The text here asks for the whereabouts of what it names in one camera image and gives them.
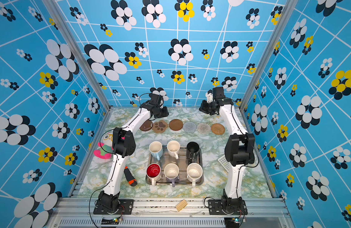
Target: coaster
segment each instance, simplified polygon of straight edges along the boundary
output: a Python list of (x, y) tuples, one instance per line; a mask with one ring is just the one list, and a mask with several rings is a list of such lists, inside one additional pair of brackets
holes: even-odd
[(213, 124), (211, 126), (211, 131), (215, 134), (215, 135), (222, 135), (225, 133), (225, 127), (222, 124)]
[(141, 127), (139, 128), (142, 131), (148, 131), (153, 127), (153, 122), (151, 120), (147, 120), (143, 123), (143, 125), (141, 125)]
[(171, 130), (179, 131), (182, 129), (182, 127), (183, 127), (183, 122), (181, 120), (174, 119), (169, 122), (169, 128)]
[(183, 124), (183, 130), (185, 132), (194, 132), (197, 129), (197, 125), (194, 122), (185, 122)]
[(168, 124), (164, 120), (161, 120), (159, 122), (155, 122), (151, 129), (153, 129), (153, 131), (155, 131), (155, 133), (163, 133), (163, 132), (165, 132), (167, 127), (168, 127)]
[(199, 125), (197, 125), (197, 130), (202, 134), (207, 134), (211, 131), (211, 127), (206, 123), (200, 123)]

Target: mug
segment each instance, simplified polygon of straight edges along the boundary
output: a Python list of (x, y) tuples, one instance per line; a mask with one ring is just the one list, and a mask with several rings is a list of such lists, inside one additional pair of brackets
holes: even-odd
[(160, 157), (163, 155), (163, 145), (159, 141), (154, 141), (149, 145), (151, 155), (160, 161)]
[(200, 153), (200, 146), (196, 142), (189, 142), (187, 144), (187, 151), (186, 151), (188, 164), (195, 163), (199, 153)]
[(164, 168), (164, 175), (168, 181), (172, 182), (172, 186), (175, 186), (175, 182), (178, 180), (179, 168), (176, 164), (169, 163)]
[(203, 174), (202, 167), (197, 163), (191, 163), (187, 167), (187, 179), (192, 182), (192, 188), (196, 186), (196, 182), (201, 179)]
[(172, 140), (167, 144), (169, 155), (175, 157), (175, 159), (178, 159), (178, 153), (180, 148), (181, 145), (175, 140)]
[(151, 185), (155, 186), (155, 183), (162, 178), (162, 171), (160, 165), (152, 163), (146, 168), (146, 175), (151, 180)]

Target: gray knitted coaster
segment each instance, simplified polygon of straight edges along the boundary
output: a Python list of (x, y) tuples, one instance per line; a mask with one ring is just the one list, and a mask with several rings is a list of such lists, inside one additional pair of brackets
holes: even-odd
[(207, 134), (211, 131), (211, 126), (206, 123), (200, 123), (197, 125), (197, 130), (202, 134)]
[(183, 130), (185, 132), (194, 132), (197, 129), (197, 125), (194, 122), (185, 122), (183, 124)]

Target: wooden block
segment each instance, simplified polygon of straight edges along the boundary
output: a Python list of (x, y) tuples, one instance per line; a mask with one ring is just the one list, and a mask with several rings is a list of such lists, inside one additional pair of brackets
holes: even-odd
[(175, 207), (177, 208), (177, 211), (179, 212), (182, 210), (184, 207), (187, 206), (186, 200), (182, 200), (180, 203), (178, 203)]

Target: ventilation grille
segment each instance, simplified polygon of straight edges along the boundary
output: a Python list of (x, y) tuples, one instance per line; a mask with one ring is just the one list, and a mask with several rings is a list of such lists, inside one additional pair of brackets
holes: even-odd
[[(101, 220), (94, 222), (100, 227)], [(225, 227), (223, 218), (162, 218), (162, 217), (124, 217), (118, 225), (104, 225), (104, 227)], [(90, 218), (64, 218), (60, 221), (60, 228), (94, 227)]]

